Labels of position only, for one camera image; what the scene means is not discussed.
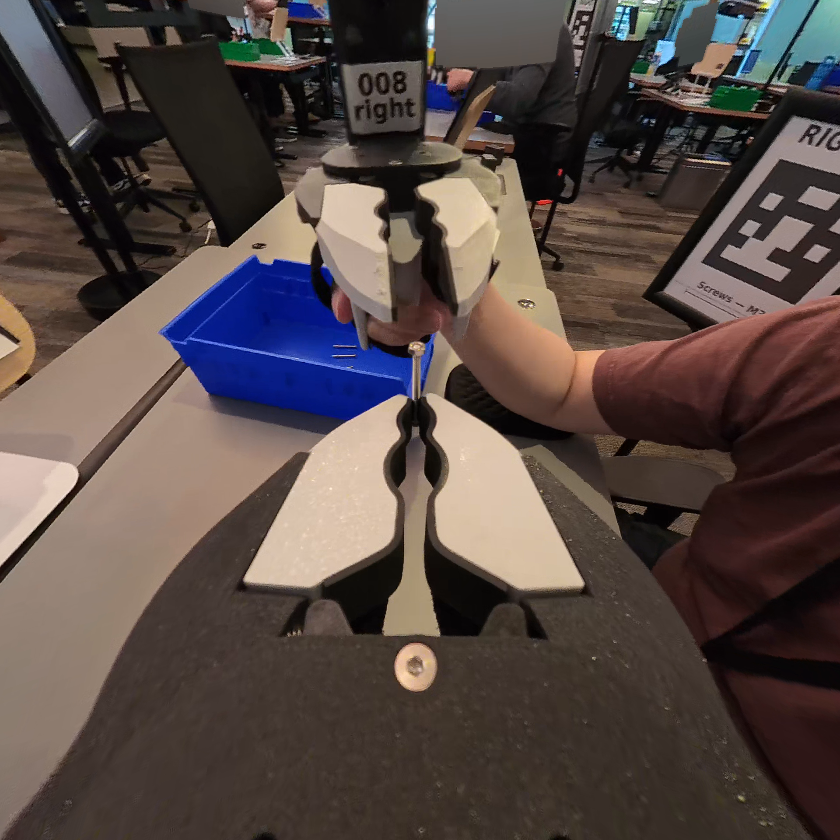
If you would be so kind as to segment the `small blue storage bin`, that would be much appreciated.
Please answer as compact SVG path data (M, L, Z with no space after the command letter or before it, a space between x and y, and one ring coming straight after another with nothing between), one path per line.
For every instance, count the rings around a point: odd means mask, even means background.
M449 117L449 121L445 126L445 129L441 129L440 131L434 132L429 127L426 128L427 135L434 134L435 136L444 137L449 125L452 123L453 119L455 118L455 113L458 110L460 103L463 100L465 95L464 88L461 91L450 93L447 88L447 84L436 83L434 81L429 80L427 82L426 87L426 105L427 105L427 121L429 121L433 116L443 115L444 117ZM500 118L491 110L489 110L488 106L486 106L486 110L482 113L479 121L478 126L491 124L494 122L499 121Z

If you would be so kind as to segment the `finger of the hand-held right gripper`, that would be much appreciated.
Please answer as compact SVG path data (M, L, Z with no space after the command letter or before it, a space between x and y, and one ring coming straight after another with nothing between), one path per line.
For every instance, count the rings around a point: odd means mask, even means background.
M475 181L440 178L416 188L416 227L422 276L450 316L452 338L461 341L494 270L497 212Z
M316 236L324 265L350 300L360 348L370 348L371 319L393 322L396 287L384 189L365 184L323 187Z

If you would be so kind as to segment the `tilted wooden board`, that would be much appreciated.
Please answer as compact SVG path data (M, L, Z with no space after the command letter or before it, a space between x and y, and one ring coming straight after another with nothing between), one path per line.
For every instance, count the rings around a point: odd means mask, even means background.
M465 149L469 136L493 96L498 77L497 69L491 68L482 68L473 74L455 118L444 136L444 143L460 151Z

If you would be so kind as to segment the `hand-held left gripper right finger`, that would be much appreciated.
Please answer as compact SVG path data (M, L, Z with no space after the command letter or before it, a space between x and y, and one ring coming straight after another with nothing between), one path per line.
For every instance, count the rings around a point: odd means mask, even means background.
M418 404L427 500L424 572L442 636L477 636L493 610L576 597L585 580L519 450L439 395Z

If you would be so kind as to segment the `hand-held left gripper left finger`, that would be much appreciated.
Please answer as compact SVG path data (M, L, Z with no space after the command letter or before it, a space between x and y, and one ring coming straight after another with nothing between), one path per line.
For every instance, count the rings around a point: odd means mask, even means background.
M403 577L413 419L413 400L397 395L309 450L244 575L247 591L331 600L354 631L382 630Z

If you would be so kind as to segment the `plain blue plastic bin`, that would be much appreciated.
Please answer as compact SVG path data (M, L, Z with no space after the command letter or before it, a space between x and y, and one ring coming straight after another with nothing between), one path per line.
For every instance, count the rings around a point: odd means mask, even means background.
M161 330L205 391L346 421L411 394L409 358L371 346L317 298L309 264L251 256ZM335 350L334 344L357 350ZM352 360L331 354L357 353ZM354 370L348 371L346 365Z

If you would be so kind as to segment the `black framed easel board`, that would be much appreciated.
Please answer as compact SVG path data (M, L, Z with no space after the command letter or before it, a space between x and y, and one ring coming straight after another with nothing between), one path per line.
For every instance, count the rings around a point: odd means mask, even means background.
M109 319L158 275L133 258L170 256L174 248L134 241L91 157L104 127L77 58L40 2L2 2L2 103L51 190L78 226L104 274L77 293L98 322Z

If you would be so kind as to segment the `person's right hand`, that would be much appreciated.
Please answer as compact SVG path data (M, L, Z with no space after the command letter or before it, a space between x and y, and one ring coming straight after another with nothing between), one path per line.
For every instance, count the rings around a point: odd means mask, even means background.
M424 282L416 305L402 304L397 309L396 320L383 322L368 316L365 324L367 343L387 350L408 346L424 339L428 334L441 333L454 352L459 350L455 341L454 316L446 304L435 294L435 289Z

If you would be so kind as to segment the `distant marker sign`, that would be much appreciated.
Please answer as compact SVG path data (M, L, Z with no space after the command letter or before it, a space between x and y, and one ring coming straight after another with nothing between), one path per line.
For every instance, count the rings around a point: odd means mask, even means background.
M586 43L592 31L595 7L596 1L573 1L570 6L568 27L574 52L575 70L581 67Z

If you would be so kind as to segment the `person's right forearm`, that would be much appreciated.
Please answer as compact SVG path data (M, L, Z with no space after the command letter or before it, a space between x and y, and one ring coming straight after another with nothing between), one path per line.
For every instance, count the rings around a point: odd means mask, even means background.
M458 336L442 333L485 390L527 419L574 434L611 434L595 400L603 351L573 350L567 339L529 321L489 286Z

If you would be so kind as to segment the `framed marker sign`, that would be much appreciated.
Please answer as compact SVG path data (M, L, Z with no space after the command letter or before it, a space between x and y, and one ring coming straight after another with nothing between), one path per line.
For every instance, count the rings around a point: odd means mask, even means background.
M643 298L693 330L835 296L839 97L788 91Z

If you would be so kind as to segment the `grey metal box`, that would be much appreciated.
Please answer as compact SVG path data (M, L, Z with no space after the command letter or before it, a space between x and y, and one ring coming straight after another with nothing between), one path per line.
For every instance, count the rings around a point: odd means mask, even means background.
M661 185L660 206L698 213L728 176L732 163L717 154L680 154Z

